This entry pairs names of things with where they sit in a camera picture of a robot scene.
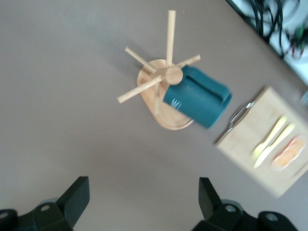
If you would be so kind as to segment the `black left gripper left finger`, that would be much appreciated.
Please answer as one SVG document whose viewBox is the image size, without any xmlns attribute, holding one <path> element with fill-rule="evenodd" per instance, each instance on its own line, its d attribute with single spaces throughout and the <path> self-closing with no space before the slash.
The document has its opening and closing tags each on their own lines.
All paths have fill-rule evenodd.
<svg viewBox="0 0 308 231">
<path fill-rule="evenodd" d="M 56 202 L 42 203 L 22 216 L 14 209 L 0 210 L 0 231 L 74 231 L 89 201 L 89 177 L 78 177 Z"/>
</svg>

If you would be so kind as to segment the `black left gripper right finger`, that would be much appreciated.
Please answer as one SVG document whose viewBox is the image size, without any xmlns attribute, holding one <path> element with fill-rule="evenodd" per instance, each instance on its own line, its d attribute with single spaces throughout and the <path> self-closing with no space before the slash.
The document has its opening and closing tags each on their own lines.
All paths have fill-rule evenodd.
<svg viewBox="0 0 308 231">
<path fill-rule="evenodd" d="M 239 203 L 222 201 L 209 178 L 199 179 L 198 201 L 204 219 L 192 231 L 298 231 L 280 213 L 263 211 L 255 218 Z"/>
</svg>

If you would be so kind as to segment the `teal mug with yellow inside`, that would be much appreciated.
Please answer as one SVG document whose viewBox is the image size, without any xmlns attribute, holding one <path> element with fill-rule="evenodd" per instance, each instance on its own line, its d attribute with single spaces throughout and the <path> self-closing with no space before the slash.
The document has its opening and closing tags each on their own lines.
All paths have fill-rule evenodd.
<svg viewBox="0 0 308 231">
<path fill-rule="evenodd" d="M 196 67 L 184 66 L 183 79 L 168 87 L 163 101 L 205 128 L 212 127 L 232 99 L 228 87 Z"/>
</svg>

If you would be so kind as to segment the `yellow plastic knife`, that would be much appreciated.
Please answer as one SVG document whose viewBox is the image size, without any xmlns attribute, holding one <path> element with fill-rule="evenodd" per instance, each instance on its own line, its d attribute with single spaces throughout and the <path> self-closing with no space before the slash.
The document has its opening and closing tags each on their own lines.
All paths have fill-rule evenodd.
<svg viewBox="0 0 308 231">
<path fill-rule="evenodd" d="M 259 167 L 263 161 L 266 159 L 266 157 L 280 144 L 291 132 L 294 130 L 295 124 L 291 123 L 289 124 L 277 137 L 277 139 L 271 144 L 264 146 L 264 149 L 261 150 L 261 152 L 258 153 L 258 156 L 256 158 L 256 161 L 254 163 L 253 168 Z"/>
</svg>

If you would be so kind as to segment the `yellow plastic fork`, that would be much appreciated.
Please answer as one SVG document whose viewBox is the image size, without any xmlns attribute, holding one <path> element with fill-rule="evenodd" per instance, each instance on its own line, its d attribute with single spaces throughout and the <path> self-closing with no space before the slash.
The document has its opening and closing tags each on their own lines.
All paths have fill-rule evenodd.
<svg viewBox="0 0 308 231">
<path fill-rule="evenodd" d="M 280 131 L 280 129 L 286 123 L 288 117 L 286 115 L 281 116 L 274 127 L 269 131 L 267 137 L 263 142 L 259 143 L 258 146 L 253 150 L 252 159 L 256 160 L 258 156 L 262 153 L 262 151 L 267 147 L 269 142 L 274 138 L 274 136 Z"/>
</svg>

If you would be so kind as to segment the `wooden mug tree stand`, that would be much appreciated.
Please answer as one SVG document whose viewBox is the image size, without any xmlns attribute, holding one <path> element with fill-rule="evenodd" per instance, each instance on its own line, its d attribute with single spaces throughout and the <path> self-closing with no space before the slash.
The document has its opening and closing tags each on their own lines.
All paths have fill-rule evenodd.
<svg viewBox="0 0 308 231">
<path fill-rule="evenodd" d="M 137 87 L 117 97 L 119 103 L 124 103 L 136 95 L 140 95 L 155 121 L 163 128 L 180 130 L 188 127 L 193 119 L 178 112 L 172 106 L 163 102 L 170 86 L 175 86 L 183 80 L 182 68 L 201 60 L 196 55 L 178 64 L 173 64 L 173 48 L 175 34 L 176 12 L 168 11 L 166 58 L 146 61 L 130 47 L 125 48 L 130 56 L 142 64 L 137 77 Z"/>
</svg>

